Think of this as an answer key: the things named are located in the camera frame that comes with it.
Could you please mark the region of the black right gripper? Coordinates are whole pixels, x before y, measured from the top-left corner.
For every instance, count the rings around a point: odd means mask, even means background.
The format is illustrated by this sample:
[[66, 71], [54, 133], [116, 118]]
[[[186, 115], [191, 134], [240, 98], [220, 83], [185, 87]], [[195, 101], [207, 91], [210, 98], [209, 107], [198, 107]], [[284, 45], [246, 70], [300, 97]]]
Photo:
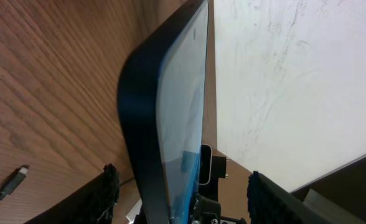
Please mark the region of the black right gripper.
[[195, 183], [161, 187], [138, 184], [142, 205], [134, 223], [245, 223], [245, 219], [222, 216], [218, 201], [199, 193]]

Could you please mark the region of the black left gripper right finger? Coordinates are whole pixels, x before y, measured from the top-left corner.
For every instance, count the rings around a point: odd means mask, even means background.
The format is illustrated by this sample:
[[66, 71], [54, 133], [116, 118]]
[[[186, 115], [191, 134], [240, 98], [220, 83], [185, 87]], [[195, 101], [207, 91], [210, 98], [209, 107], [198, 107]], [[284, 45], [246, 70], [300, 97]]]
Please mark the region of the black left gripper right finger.
[[263, 174], [248, 178], [248, 213], [252, 224], [328, 224]]

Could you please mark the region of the blue smartphone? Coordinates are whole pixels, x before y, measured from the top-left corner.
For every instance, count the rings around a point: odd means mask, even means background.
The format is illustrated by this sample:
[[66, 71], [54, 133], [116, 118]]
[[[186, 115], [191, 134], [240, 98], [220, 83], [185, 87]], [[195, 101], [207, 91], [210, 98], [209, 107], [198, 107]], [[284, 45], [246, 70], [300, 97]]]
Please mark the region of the blue smartphone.
[[185, 2], [121, 71], [118, 116], [148, 223], [189, 221], [199, 178], [208, 26], [208, 2]]

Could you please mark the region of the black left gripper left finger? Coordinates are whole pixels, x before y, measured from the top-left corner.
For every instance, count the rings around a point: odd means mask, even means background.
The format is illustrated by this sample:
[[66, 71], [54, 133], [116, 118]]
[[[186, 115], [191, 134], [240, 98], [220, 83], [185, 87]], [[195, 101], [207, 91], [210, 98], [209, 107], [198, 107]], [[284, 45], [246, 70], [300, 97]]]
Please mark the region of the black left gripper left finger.
[[119, 173], [112, 164], [108, 164], [99, 176], [27, 223], [111, 223], [119, 195]]

